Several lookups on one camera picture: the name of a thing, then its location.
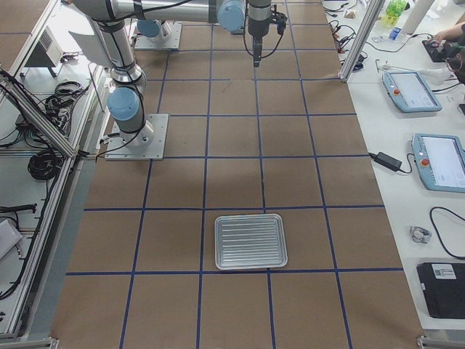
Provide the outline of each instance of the person's hand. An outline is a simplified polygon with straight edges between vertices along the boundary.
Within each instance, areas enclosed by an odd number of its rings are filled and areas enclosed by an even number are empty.
[[[440,43],[442,40],[445,40],[445,36],[447,35],[446,31],[440,31],[436,35],[434,35],[434,40]]]

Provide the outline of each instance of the touchscreen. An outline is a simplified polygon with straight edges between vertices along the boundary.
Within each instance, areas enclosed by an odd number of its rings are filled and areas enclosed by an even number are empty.
[[[451,138],[422,137],[436,185],[465,188],[464,162]]]
[[[392,74],[391,77],[400,90],[400,94],[408,107],[424,108],[437,105],[434,100],[431,99],[428,90],[416,74]]]

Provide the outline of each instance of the blue joint cap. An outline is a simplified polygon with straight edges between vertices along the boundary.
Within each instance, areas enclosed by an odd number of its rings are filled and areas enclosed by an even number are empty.
[[[160,33],[160,23],[154,20],[139,20],[137,21],[137,29],[143,36],[155,38]]]
[[[128,121],[134,118],[139,110],[139,96],[127,87],[119,87],[110,94],[107,101],[111,116],[116,121]]]
[[[226,0],[218,11],[218,23],[229,31],[238,31],[244,25],[246,5],[242,0]]]

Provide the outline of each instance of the white table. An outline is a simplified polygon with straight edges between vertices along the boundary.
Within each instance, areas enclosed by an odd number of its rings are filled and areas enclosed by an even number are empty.
[[[325,4],[328,7],[332,5],[329,1]],[[437,12],[440,17],[435,20],[425,17],[416,33],[434,34],[455,24],[465,12],[465,5],[455,5],[452,1],[436,1],[432,9],[444,4],[446,4],[444,10]],[[355,9],[358,10],[356,19],[340,18],[341,15],[336,19],[340,24],[350,25],[357,30],[364,10],[359,4]],[[399,26],[403,24],[408,13],[409,11],[405,12],[400,18]],[[424,39],[425,36],[411,39],[398,53],[379,52],[365,45],[364,51],[368,54],[368,59],[363,63],[365,67],[353,73],[348,81],[368,150],[372,153],[382,151],[401,160],[405,170],[408,169],[406,154],[411,152],[410,140],[415,133],[455,135],[465,143],[465,116],[457,108],[459,103],[465,101],[464,85],[437,95],[443,106],[442,111],[406,114],[396,109],[381,82],[382,72],[376,70],[375,60],[380,60],[381,64],[388,61],[390,65],[416,70],[444,67],[444,63],[433,63],[429,59],[421,43]],[[380,49],[396,50],[401,43],[387,41],[375,45]],[[456,83],[456,81],[446,81],[437,85],[431,79],[429,81],[433,89]],[[399,175],[373,162],[373,169],[421,325],[424,329],[465,329],[465,320],[445,320],[429,316],[416,272],[416,266],[422,262],[460,261],[444,252],[435,234],[427,245],[413,242],[409,234],[412,225],[433,231],[429,220],[429,210],[433,206],[445,206],[465,216],[465,194],[427,190],[421,183],[416,168],[410,175]],[[452,253],[464,255],[465,224],[439,212],[436,212],[434,217],[446,246]]]

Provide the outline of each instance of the robotic arm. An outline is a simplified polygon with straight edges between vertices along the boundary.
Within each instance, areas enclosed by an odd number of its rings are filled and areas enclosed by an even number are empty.
[[[126,18],[219,23],[229,31],[238,31],[246,21],[248,4],[254,67],[262,59],[262,39],[270,24],[277,25],[282,38],[287,21],[284,14],[276,11],[276,6],[271,9],[271,0],[246,0],[245,4],[243,0],[73,0],[73,3],[91,20],[111,61],[111,76],[118,88],[108,98],[108,107],[128,148],[147,146],[153,140],[153,127],[144,113],[142,93],[146,78],[134,59],[124,29]]]
[[[276,24],[280,38],[286,29],[287,17],[276,10],[271,10],[271,0],[249,0],[248,33],[252,35],[254,67],[258,68],[262,60],[263,37],[268,34],[270,24]]]

